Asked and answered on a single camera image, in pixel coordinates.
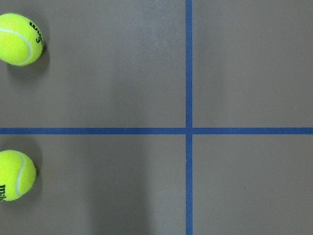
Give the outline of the yellow tennis ball with logo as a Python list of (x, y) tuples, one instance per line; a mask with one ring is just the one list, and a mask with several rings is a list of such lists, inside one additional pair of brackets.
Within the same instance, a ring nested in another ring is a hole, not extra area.
[(14, 66), (32, 64), (44, 49), (38, 26), (27, 17), (15, 13), (0, 16), (0, 59)]

